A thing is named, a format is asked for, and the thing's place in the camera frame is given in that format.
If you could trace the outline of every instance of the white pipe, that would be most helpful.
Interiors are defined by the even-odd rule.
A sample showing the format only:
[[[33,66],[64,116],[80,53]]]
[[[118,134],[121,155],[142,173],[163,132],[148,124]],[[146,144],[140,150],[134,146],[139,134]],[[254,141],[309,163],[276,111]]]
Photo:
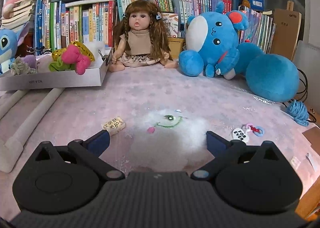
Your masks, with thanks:
[[[26,94],[29,90],[18,90],[2,105],[0,105],[0,119]]]
[[[10,137],[4,145],[0,143],[0,171],[6,173],[12,171],[19,156],[23,152],[23,145],[63,91],[64,88],[53,88],[31,112],[15,134]]]

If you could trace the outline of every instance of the doll's hair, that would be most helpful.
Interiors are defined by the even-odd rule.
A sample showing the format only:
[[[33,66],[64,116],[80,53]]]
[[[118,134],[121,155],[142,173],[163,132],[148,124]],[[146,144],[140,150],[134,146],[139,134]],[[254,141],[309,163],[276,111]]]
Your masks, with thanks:
[[[128,32],[130,31],[129,26],[129,18],[132,13],[138,12],[146,12],[150,16],[150,25],[149,25],[149,35],[151,41],[151,53],[150,58],[162,58],[163,54],[162,51],[168,52],[170,51],[169,48],[169,41],[167,36],[167,28],[164,24],[162,18],[157,19],[158,13],[161,14],[160,8],[148,1],[148,0],[137,0],[129,4],[125,10],[125,17],[120,21],[114,28],[114,37],[115,37],[115,44],[119,45],[120,36],[124,34],[125,37],[125,51],[131,50],[130,45],[128,43]]]

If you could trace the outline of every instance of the pink bow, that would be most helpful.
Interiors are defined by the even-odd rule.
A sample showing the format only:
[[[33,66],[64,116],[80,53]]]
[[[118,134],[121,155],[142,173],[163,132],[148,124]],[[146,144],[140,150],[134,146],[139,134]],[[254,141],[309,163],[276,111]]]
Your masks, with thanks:
[[[70,44],[67,50],[61,55],[61,60],[66,64],[75,64],[75,71],[78,75],[83,75],[90,66],[90,58],[82,55],[79,48]]]

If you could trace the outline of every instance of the floral skirt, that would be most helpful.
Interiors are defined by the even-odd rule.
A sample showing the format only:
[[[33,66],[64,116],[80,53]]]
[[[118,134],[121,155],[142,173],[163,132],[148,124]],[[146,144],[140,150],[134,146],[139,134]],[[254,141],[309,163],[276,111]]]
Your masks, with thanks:
[[[123,53],[123,55],[119,58],[119,61],[127,67],[139,67],[155,64],[159,62],[160,59],[149,58],[149,54],[127,55],[126,53]]]

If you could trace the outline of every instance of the row of books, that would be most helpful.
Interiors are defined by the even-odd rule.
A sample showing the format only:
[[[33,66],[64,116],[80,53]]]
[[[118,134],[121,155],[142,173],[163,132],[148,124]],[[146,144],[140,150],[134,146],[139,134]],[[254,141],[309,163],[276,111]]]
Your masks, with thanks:
[[[115,0],[37,0],[34,46],[54,51],[72,41],[104,41],[106,47],[112,47],[115,11]]]
[[[36,10],[36,0],[24,0],[17,4],[10,13],[9,19],[1,18],[2,29],[13,30],[14,32],[19,32],[22,30],[24,25],[29,22],[30,28],[29,32],[33,32],[35,10]]]
[[[270,53],[276,30],[273,18],[245,6],[239,6],[239,11],[245,13],[249,20],[248,29],[239,33],[239,43],[249,40],[259,46],[265,53]]]
[[[219,1],[222,1],[225,4],[223,14],[231,11],[231,0],[173,0],[174,11],[179,16],[178,37],[184,38],[186,31],[185,24],[187,23],[189,16],[213,12]]]

